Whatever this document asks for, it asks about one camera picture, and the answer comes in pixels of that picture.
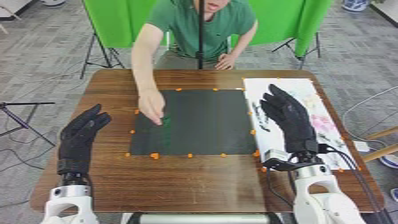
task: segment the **white paper sheet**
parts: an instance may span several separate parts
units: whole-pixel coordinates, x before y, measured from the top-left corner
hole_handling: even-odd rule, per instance
[[[264,92],[269,93],[267,86],[275,84],[276,87],[291,94],[307,108],[310,124],[315,130],[317,143],[326,143],[338,151],[351,157],[344,142],[340,140],[338,131],[326,112],[326,108],[315,94],[312,81],[308,79],[275,79],[275,78],[246,78],[244,82],[244,99],[248,110],[251,112],[250,121],[255,130],[255,143],[260,155],[260,162],[264,160],[264,152],[269,149],[283,150],[282,131],[275,122],[267,119],[259,100],[262,99]],[[328,153],[319,155],[323,162],[328,164],[330,169],[347,169],[347,165],[337,155]]]

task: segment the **wooden table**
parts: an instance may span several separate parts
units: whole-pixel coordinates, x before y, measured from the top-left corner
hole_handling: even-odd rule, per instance
[[[234,89],[243,87],[246,78],[308,78],[331,115],[351,155],[362,167],[379,204],[381,194],[374,180],[358,157],[353,143],[340,126],[331,105],[315,81],[305,71],[186,71],[154,72],[159,89]],[[111,115],[111,123],[100,130],[93,149],[90,176],[95,187],[95,212],[291,212],[280,199],[266,188],[259,159],[251,155],[219,156],[125,156],[129,152],[136,109],[136,88],[129,70],[100,70],[95,72],[74,116],[95,103]],[[58,181],[54,155],[35,185],[29,199],[31,208],[44,209],[47,192]],[[342,192],[353,199],[362,212],[370,206],[362,188],[349,171],[335,173]],[[287,200],[292,200],[285,172],[271,172],[271,184]]]

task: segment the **black cloth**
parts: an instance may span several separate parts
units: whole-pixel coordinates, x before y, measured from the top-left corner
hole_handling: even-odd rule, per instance
[[[235,90],[161,91],[163,125],[143,114],[134,117],[131,154],[219,155],[255,151],[243,92]]]

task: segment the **chair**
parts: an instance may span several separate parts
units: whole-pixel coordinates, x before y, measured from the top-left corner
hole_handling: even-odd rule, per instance
[[[376,138],[390,135],[395,132],[398,132],[398,126],[394,126],[386,130],[383,130],[383,131],[376,132],[374,134],[370,134],[365,137],[365,139],[367,140],[374,140]],[[363,162],[369,162],[370,160],[378,159],[381,156],[392,154],[394,152],[398,152],[398,143],[392,144],[390,146],[386,146],[383,149],[376,150],[376,152],[369,153],[365,156],[362,156]]]
[[[0,8],[8,12],[10,16],[13,16],[13,18],[15,18],[17,20],[20,20],[20,17],[12,13],[12,11],[8,10],[8,8],[6,8],[3,5],[0,5]],[[4,30],[1,24],[0,24],[0,30],[3,31],[4,34],[8,34],[8,31]]]

